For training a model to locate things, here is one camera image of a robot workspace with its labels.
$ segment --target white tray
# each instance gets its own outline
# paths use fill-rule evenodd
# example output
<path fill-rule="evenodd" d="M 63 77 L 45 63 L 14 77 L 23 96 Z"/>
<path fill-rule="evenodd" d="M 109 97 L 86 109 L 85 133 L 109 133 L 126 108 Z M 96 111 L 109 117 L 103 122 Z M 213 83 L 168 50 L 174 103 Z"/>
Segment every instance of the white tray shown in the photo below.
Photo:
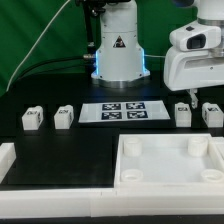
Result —
<path fill-rule="evenodd" d="M 188 155 L 192 136 L 208 138 L 207 156 Z M 201 179 L 205 169 L 224 171 L 224 138 L 138 135 L 142 155 L 126 158 L 126 137 L 119 139 L 114 188 L 0 191 L 0 218 L 224 214 L 223 182 Z M 143 178 L 123 181 L 122 173 L 130 169 L 140 170 Z"/>

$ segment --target green screen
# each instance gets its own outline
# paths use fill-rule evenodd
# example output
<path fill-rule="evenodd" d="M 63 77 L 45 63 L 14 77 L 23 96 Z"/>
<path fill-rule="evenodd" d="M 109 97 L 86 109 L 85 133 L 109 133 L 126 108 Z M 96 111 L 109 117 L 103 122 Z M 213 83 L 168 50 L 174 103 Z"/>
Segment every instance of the green screen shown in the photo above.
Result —
<path fill-rule="evenodd" d="M 10 76 L 18 64 L 65 2 L 65 0 L 0 0 L 0 95 L 5 92 Z M 196 19 L 195 10 L 176 8 L 171 0 L 136 2 L 139 43 L 146 54 L 165 56 L 171 46 L 169 33 Z M 99 19 L 92 20 L 94 38 L 99 46 Z M 40 61 L 82 55 L 86 53 L 86 46 L 83 11 L 71 1 L 52 24 L 18 75 L 28 66 Z M 146 59 L 146 66 L 151 71 L 161 70 L 163 65 L 163 59 Z M 72 72 L 83 71 L 81 68 L 76 68 Z"/>

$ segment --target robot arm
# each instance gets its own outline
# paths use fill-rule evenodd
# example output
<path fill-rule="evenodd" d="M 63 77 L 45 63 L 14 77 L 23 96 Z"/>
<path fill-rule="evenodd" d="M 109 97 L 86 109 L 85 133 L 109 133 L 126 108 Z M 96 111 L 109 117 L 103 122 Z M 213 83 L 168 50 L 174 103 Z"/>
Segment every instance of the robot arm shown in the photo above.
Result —
<path fill-rule="evenodd" d="M 125 3 L 130 2 L 131 0 L 75 0 L 76 6 L 79 6 L 80 3 L 85 3 L 89 5 L 91 9 L 91 14 L 94 17 L 105 13 L 105 8 L 103 8 L 106 4 L 118 4 L 118 3 Z"/>

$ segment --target black table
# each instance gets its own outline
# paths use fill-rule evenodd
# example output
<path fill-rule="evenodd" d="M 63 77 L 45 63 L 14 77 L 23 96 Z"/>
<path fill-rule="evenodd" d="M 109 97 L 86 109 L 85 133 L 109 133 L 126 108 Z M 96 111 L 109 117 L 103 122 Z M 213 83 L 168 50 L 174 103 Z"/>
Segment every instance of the black table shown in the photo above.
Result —
<path fill-rule="evenodd" d="M 119 134 L 210 133 L 224 136 L 223 128 L 208 129 L 201 105 L 217 103 L 224 109 L 224 88 L 199 91 L 199 107 L 192 110 L 192 127 L 176 128 L 174 104 L 191 103 L 186 91 L 171 92 L 161 72 L 148 84 L 109 89 L 91 84 L 85 74 L 44 74 L 16 82 L 0 98 L 0 143 L 14 142 L 17 159 L 0 185 L 1 190 L 113 187 Z M 83 103 L 163 100 L 170 120 L 79 124 Z M 59 106 L 72 105 L 75 119 L 70 130 L 55 130 Z M 38 131 L 23 131 L 22 115 L 28 107 L 42 106 L 44 121 Z M 1 220 L 0 223 L 30 223 Z M 223 223 L 224 216 L 161 216 L 32 220 L 33 223 Z"/>

